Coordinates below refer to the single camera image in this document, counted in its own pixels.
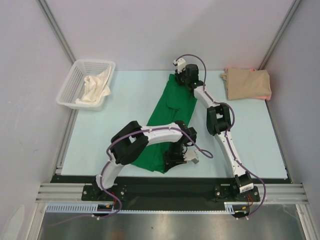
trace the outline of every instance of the green cloth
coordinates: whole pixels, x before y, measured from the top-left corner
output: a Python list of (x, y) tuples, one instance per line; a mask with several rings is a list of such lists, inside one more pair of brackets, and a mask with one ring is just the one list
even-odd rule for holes
[[(189, 124), (194, 112), (197, 99), (187, 87), (179, 86), (176, 76), (170, 74), (162, 96), (157, 103), (147, 126), (159, 126), (173, 123), (174, 121), (184, 121)], [(139, 158), (132, 164), (149, 171), (165, 172), (163, 154), (168, 150), (170, 143), (163, 142), (147, 146)]]

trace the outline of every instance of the white wall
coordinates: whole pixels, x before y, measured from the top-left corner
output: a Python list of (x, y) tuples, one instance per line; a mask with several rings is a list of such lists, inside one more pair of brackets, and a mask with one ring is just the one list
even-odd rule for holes
[(35, 0), (2, 2), (0, 30), (0, 235), (23, 204), (22, 236), (66, 125), (55, 98), (71, 64)]
[(320, 1), (305, 0), (267, 65), (274, 115), (293, 180), (320, 224)]
[(119, 70), (173, 70), (182, 54), (209, 70), (257, 68), (293, 0), (47, 0), (76, 59)]

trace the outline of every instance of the light blue table surface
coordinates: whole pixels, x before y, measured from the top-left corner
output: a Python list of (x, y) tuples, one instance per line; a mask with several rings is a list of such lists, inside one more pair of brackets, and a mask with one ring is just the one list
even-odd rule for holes
[[(127, 123), (145, 126), (173, 71), (115, 71), (102, 111), (80, 110), (64, 160), (62, 175), (96, 175), (107, 162), (111, 138)], [(222, 71), (208, 71), (206, 89), (217, 101), (229, 103), (235, 112), (232, 137), (243, 164), (261, 178), (286, 179), (284, 162), (263, 100), (227, 101)], [(139, 177), (231, 177), (231, 169), (214, 137), (206, 128), (206, 109), (198, 101), (189, 127), (197, 131), (196, 143), (213, 153), (209, 159), (198, 153), (199, 163), (176, 166), (167, 173), (127, 165), (120, 176)]]

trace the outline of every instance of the wire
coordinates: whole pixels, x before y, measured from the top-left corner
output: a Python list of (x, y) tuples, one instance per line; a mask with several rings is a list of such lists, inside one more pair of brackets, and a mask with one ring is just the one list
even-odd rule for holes
[(230, 149), (230, 151), (231, 151), (231, 154), (232, 154), (234, 160), (239, 164), (239, 166), (240, 166), (241, 168), (243, 168), (243, 169), (244, 169), (245, 171), (247, 171), (249, 174), (251, 174), (251, 175), (254, 176), (256, 179), (258, 179), (258, 180), (262, 183), (262, 185), (263, 185), (263, 191), (264, 191), (264, 192), (263, 192), (263, 198), (262, 198), (262, 200), (261, 200), (260, 205), (259, 205), (252, 213), (249, 214), (249, 216), (251, 216), (252, 214), (256, 213), (256, 212), (262, 207), (262, 205), (263, 205), (264, 202), (265, 202), (266, 195), (267, 195), (266, 184), (265, 184), (265, 182), (264, 182), (260, 177), (258, 177), (258, 176), (255, 175), (254, 173), (252, 173), (249, 169), (247, 169), (247, 168), (246, 168), (241, 162), (239, 162), (239, 160), (237, 159), (237, 157), (236, 157), (236, 155), (235, 155), (235, 153), (234, 153), (234, 150), (232, 149), (232, 146), (231, 146), (231, 144), (230, 144), (228, 135), (227, 135), (228, 131), (230, 131), (230, 129), (235, 125), (235, 121), (236, 121), (235, 111), (233, 110), (233, 108), (232, 108), (228, 103), (226, 103), (226, 102), (217, 102), (217, 101), (215, 101), (215, 100), (207, 93), (207, 91), (206, 91), (206, 79), (207, 79), (207, 68), (206, 68), (206, 64), (204, 63), (204, 61), (203, 61), (200, 57), (198, 57), (197, 55), (194, 55), (194, 54), (183, 54), (183, 55), (181, 55), (180, 57), (178, 57), (178, 58), (176, 59), (176, 61), (177, 61), (178, 59), (184, 57), (184, 56), (195, 57), (195, 58), (199, 59), (200, 62), (202, 63), (203, 68), (204, 68), (204, 79), (203, 79), (203, 91), (204, 91), (204, 94), (205, 94), (214, 104), (220, 104), (220, 105), (225, 105), (225, 106), (227, 106), (227, 107), (230, 109), (231, 113), (232, 113), (232, 123), (231, 123), (231, 125), (229, 126), (229, 128), (225, 131), (225, 135), (224, 135), (225, 138), (226, 138), (228, 147), (229, 147), (229, 149)]
[[(107, 168), (107, 166), (108, 166), (109, 164), (110, 164), (110, 161), (108, 161), (108, 162), (105, 164), (105, 166), (104, 166), (103, 169), (102, 169), (102, 173), (105, 171), (105, 169)], [(100, 185), (102, 186), (102, 177), (100, 177)], [(102, 190), (103, 190), (106, 194), (108, 194), (109, 196), (113, 197), (113, 199), (114, 199), (113, 202), (114, 202), (114, 203), (116, 203), (116, 201), (119, 202), (119, 209), (117, 209), (115, 212), (109, 213), (109, 214), (106, 215), (106, 216), (98, 216), (98, 217), (96, 217), (97, 220), (109, 218), (109, 217), (117, 214), (118, 212), (120, 212), (120, 210), (121, 210), (121, 208), (122, 208), (122, 202), (120, 201), (120, 199), (119, 199), (117, 196), (115, 196), (115, 195), (113, 195), (112, 193), (108, 192), (106, 189), (102, 189)], [(93, 214), (82, 214), (82, 215), (78, 215), (78, 216), (74, 216), (74, 217), (68, 218), (68, 219), (63, 220), (63, 221), (59, 221), (59, 222), (54, 223), (54, 224), (49, 224), (48, 226), (49, 226), (49, 227), (55, 227), (55, 226), (58, 226), (58, 225), (60, 225), (60, 224), (64, 224), (64, 223), (67, 223), (67, 222), (69, 222), (69, 221), (72, 221), (72, 220), (75, 220), (75, 219), (84, 218), (84, 217), (94, 217), (94, 215), (93, 215)]]
[(113, 207), (115, 207), (116, 203), (117, 203), (117, 200), (113, 199)]
[(252, 199), (252, 197), (250, 196), (250, 194), (248, 194), (246, 196), (246, 198), (248, 199), (248, 207), (251, 207), (254, 204), (254, 200)]
[(111, 192), (108, 192), (107, 189), (105, 189), (105, 188), (103, 187), (102, 176), (103, 176), (106, 168), (108, 167), (108, 165), (109, 165), (110, 163), (111, 163), (111, 161), (108, 161), (108, 162), (104, 165), (104, 167), (102, 168), (101, 177), (100, 177), (99, 183), (100, 183), (100, 186), (102, 187), (102, 190), (103, 190), (106, 194), (108, 194), (110, 197), (112, 197), (115, 201), (118, 201), (118, 203), (119, 203), (119, 208), (118, 208), (115, 212), (112, 212), (112, 213), (110, 213), (110, 214), (108, 214), (108, 215), (106, 215), (106, 216), (101, 217), (101, 219), (106, 219), (106, 218), (108, 218), (108, 217), (111, 217), (111, 216), (113, 216), (113, 215), (116, 215), (116, 214), (117, 214), (118, 212), (120, 212), (121, 209), (122, 209), (122, 202), (120, 201), (120, 199), (119, 199), (116, 195), (113, 195)]
[(188, 134), (186, 134), (184, 131), (182, 131), (180, 128), (177, 128), (177, 127), (168, 127), (168, 126), (164, 126), (164, 127), (155, 127), (155, 128), (152, 128), (151, 130), (150, 129), (144, 129), (144, 130), (139, 130), (139, 131), (135, 131), (135, 132), (131, 132), (131, 133), (128, 133), (122, 137), (119, 137), (118, 139), (116, 139), (113, 143), (110, 144), (110, 146), (108, 146), (108, 148), (106, 149), (106, 154), (108, 155), (109, 159), (111, 160), (112, 159), (112, 155), (111, 155), (111, 148), (117, 144), (118, 142), (122, 141), (123, 139), (126, 139), (128, 137), (131, 137), (132, 135), (137, 135), (137, 134), (141, 134), (141, 133), (146, 133), (146, 132), (149, 132), (149, 131), (160, 131), (160, 130), (176, 130), (180, 133), (182, 133), (183, 135), (185, 135), (185, 137), (195, 146), (196, 149), (199, 150), (200, 153), (202, 153), (204, 156), (206, 156), (207, 158), (209, 159), (213, 159), (214, 156), (211, 152), (209, 152), (208, 150), (205, 150), (205, 149), (201, 149), (196, 143), (195, 141), (193, 141), (191, 139), (191, 137), (188, 136)]
[(182, 154), (186, 154), (186, 152), (188, 151), (188, 147), (187, 146), (184, 146), (185, 147), (185, 150), (182, 152)]

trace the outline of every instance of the folded beige garment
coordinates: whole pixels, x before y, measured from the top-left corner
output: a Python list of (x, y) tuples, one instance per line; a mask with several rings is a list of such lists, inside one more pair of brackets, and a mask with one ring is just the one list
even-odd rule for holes
[(227, 68), (226, 73), (221, 74), (225, 81), (225, 89), (228, 100), (271, 97), (270, 77), (267, 70), (245, 70)]

